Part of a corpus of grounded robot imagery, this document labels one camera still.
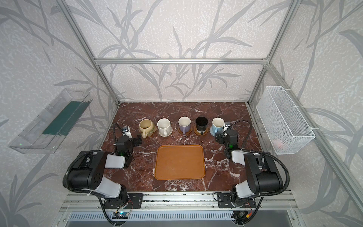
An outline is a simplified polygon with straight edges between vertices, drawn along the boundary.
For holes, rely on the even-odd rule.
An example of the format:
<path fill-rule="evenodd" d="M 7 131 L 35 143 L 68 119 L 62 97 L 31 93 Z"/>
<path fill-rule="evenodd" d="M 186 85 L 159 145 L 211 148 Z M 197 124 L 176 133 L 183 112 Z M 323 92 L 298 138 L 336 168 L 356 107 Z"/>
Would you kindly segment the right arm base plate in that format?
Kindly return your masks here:
<path fill-rule="evenodd" d="M 236 193 L 215 192 L 213 198 L 218 203 L 219 208 L 256 208 L 255 200 L 249 198 L 239 198 Z"/>

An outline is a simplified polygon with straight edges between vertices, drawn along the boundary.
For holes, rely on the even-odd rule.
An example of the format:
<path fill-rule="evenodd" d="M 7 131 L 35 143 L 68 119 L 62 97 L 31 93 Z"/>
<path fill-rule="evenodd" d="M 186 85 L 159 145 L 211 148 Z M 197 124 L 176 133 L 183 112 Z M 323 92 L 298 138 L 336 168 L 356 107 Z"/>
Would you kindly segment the purple mug white inside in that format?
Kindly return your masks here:
<path fill-rule="evenodd" d="M 180 130 L 182 130 L 185 133 L 190 130 L 191 119 L 187 116 L 183 116 L 178 120 L 178 125 Z"/>

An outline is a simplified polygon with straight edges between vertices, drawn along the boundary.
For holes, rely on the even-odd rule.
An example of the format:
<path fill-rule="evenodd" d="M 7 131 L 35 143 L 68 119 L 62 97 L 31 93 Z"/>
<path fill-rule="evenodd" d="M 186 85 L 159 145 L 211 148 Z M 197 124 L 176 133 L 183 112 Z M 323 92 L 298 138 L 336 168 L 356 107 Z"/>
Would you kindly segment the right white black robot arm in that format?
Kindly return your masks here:
<path fill-rule="evenodd" d="M 269 152 L 239 149 L 237 131 L 232 129 L 217 132 L 216 141 L 225 146 L 229 160 L 245 166 L 246 180 L 232 190 L 235 200 L 278 195 L 288 188 L 288 169 L 277 157 Z"/>

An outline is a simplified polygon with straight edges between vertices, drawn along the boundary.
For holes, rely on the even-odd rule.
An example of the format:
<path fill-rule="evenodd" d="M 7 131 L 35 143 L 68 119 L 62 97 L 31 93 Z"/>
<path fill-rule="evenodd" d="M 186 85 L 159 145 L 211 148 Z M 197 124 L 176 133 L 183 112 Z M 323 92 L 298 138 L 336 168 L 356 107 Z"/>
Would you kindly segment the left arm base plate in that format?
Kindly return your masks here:
<path fill-rule="evenodd" d="M 125 199 L 108 198 L 104 202 L 105 209 L 140 209 L 143 200 L 143 193 L 129 193 Z"/>

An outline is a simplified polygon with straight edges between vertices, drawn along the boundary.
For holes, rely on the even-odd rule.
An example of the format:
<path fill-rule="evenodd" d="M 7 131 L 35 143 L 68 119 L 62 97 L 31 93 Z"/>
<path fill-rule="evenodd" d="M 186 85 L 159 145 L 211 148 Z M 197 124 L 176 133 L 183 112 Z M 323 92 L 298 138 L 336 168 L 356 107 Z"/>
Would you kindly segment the black mug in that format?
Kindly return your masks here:
<path fill-rule="evenodd" d="M 196 130 L 200 135 L 204 135 L 208 128 L 208 119 L 206 117 L 200 116 L 196 119 Z"/>

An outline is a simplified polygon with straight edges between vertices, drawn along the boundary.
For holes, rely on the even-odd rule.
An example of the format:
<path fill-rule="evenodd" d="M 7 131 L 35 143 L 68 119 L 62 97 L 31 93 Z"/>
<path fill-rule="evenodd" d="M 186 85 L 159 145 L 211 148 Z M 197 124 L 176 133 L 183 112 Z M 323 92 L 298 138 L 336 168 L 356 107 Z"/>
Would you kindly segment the woven patterned round coaster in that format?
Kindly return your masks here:
<path fill-rule="evenodd" d="M 170 136 L 170 135 L 172 134 L 173 129 L 172 129 L 172 128 L 170 128 L 170 127 L 165 128 L 165 129 L 159 128 L 159 129 L 158 129 L 158 132 L 159 132 L 159 135 L 160 135 L 161 137 L 168 137 L 168 136 Z"/>

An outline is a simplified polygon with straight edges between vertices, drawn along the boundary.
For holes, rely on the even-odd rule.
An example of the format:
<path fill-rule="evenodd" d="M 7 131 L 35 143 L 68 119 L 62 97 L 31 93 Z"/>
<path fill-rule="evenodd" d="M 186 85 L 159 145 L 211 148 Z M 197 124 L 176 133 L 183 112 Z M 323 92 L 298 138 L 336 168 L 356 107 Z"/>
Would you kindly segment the wooden round coaster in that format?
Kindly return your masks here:
<path fill-rule="evenodd" d="M 193 131 L 198 136 L 205 136 L 210 131 L 210 128 L 207 127 L 206 130 L 203 132 L 203 134 L 201 134 L 200 131 L 198 131 L 196 127 L 194 127 Z"/>
<path fill-rule="evenodd" d="M 189 135 L 189 134 L 191 134 L 191 133 L 192 133 L 192 131 L 193 131 L 192 127 L 190 127 L 190 130 L 184 133 L 182 130 L 180 130 L 179 126 L 177 127 L 177 130 L 178 130 L 178 132 L 179 132 L 181 135 Z"/>

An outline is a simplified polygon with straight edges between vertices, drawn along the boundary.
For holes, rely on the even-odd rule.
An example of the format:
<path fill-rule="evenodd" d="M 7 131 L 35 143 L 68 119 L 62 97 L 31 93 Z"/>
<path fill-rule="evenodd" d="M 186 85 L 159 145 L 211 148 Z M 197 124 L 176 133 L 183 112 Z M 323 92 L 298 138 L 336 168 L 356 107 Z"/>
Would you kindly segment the beige ceramic mug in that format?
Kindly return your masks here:
<path fill-rule="evenodd" d="M 149 120 L 149 119 L 144 119 L 144 120 L 142 120 L 140 123 L 139 123 L 139 127 L 141 126 L 141 127 L 148 127 L 148 126 L 151 126 L 151 125 L 154 125 L 154 123 L 151 121 L 151 120 Z"/>

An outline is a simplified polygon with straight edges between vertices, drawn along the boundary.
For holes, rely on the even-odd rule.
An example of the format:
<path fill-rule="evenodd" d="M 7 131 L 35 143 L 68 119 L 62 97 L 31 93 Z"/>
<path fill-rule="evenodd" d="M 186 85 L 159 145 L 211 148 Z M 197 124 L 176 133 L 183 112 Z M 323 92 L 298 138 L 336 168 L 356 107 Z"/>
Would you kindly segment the cork flower shaped coaster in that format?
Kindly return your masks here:
<path fill-rule="evenodd" d="M 139 131 L 142 136 L 147 137 L 151 136 L 154 132 L 156 132 L 156 128 L 154 125 L 148 126 L 148 127 L 139 127 Z"/>

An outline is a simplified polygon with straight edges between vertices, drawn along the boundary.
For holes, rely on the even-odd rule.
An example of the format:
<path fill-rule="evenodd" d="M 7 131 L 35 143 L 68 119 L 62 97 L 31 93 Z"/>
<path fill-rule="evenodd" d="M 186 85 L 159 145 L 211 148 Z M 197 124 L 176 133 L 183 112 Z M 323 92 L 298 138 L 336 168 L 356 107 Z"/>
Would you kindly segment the white speckled mug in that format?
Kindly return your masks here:
<path fill-rule="evenodd" d="M 168 119 L 166 119 L 166 118 L 160 119 L 157 122 L 157 127 L 158 127 L 158 129 L 159 128 L 165 129 L 165 128 L 168 128 L 168 127 L 172 128 L 171 122 Z"/>

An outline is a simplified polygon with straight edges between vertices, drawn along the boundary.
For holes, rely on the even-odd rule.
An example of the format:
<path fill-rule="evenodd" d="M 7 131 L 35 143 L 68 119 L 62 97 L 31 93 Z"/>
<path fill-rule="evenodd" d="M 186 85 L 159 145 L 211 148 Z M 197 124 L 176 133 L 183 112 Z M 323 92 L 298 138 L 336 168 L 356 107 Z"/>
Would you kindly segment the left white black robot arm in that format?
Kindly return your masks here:
<path fill-rule="evenodd" d="M 63 186 L 75 193 L 128 201 L 126 187 L 104 177 L 104 170 L 128 168 L 133 160 L 133 148 L 141 144 L 140 135 L 136 138 L 124 135 L 116 140 L 116 154 L 101 150 L 80 152 L 66 170 Z"/>

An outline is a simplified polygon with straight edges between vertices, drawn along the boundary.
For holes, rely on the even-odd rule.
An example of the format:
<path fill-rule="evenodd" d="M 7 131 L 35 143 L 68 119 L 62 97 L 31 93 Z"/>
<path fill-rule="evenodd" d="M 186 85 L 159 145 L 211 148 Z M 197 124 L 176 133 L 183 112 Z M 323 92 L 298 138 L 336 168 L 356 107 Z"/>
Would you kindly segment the grey round coaster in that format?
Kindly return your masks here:
<path fill-rule="evenodd" d="M 220 128 L 211 127 L 209 132 L 213 137 L 216 137 L 216 134 L 219 133 Z"/>

